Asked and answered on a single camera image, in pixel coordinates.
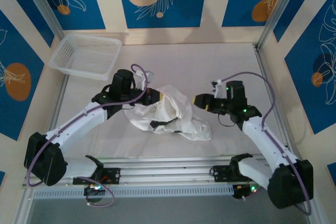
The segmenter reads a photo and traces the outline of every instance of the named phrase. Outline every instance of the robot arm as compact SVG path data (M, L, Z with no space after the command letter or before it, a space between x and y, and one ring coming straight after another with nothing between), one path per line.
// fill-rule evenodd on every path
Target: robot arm
M151 79L153 73L146 72L146 76L149 75ZM65 160L63 153L98 124L105 122L120 111L123 104L128 104L128 101L140 97L142 93L143 95L131 105L135 103L150 105L160 100L158 91L150 88L143 91L144 88L143 81L142 89L135 88L135 80L131 71L118 70L112 83L92 98L92 101L81 112L45 135L36 132L29 138L24 166L29 169L37 153L49 141L50 143L41 152L31 170L46 185L52 186L66 177L83 176L100 180L103 174L103 164L97 159L86 156Z
M218 82L213 82L218 89ZM218 92L197 95L194 104L208 112L228 114L232 122L248 135L259 148L269 166L257 161L250 154L241 154L232 158L226 176L230 181L250 178L268 191L273 204L285 208L305 201L304 193L293 174L289 163L293 163L309 199L313 198L313 169L307 161L300 161L275 137L267 125L262 125L261 113L256 107L248 105L245 89L241 81L226 83L227 98L219 98Z

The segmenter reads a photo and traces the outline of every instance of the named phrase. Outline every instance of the white tabletop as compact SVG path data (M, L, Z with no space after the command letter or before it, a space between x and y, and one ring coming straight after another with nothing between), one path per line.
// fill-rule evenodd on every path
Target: white tabletop
M211 93L211 81L222 79L241 71L260 73L252 44L190 44L123 46L112 72L130 69L132 63L152 71L155 76L152 88L171 84L186 95L190 101L197 94ZM248 104L265 114L270 107L264 82L258 77L242 75ZM95 94L109 82L71 76L59 113L57 125L68 121L81 111ZM190 141L179 134L155 134L133 126L122 111L105 123L98 125L73 145L65 156L94 157L189 157L259 154L255 144L238 127L223 127L217 115L193 105L193 111L212 128L211 141ZM228 116L222 123L231 124ZM266 121L275 135L280 131L273 113Z

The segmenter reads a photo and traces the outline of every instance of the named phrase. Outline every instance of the crumpled white cloth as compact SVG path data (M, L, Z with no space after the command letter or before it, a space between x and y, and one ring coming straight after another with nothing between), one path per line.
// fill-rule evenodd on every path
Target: crumpled white cloth
M124 110L125 116L134 126L158 134L178 132L190 140L211 140L210 125L193 114L192 106L185 95L172 85L157 90L164 94L159 102L149 106L136 104L134 109ZM176 120L156 128L150 125L152 121L168 122L173 119Z

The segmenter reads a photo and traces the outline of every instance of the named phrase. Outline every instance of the black strap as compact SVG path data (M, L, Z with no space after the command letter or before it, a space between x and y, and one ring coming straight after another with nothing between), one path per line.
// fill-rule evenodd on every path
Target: black strap
M150 123L150 125L152 126L153 129L155 129L155 128L157 128L157 127L160 126L160 125L165 126L165 125L167 125L167 124L170 124L170 123L176 121L177 119L179 119L179 118L174 118L173 120L170 120L170 121L168 121L168 122L152 121L152 122Z

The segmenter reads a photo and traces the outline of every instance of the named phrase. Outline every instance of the laundry basket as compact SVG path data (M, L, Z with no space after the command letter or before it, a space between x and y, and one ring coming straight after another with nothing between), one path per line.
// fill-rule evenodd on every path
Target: laundry basket
M118 39L67 34L51 55L49 66L65 74L107 81L120 48Z

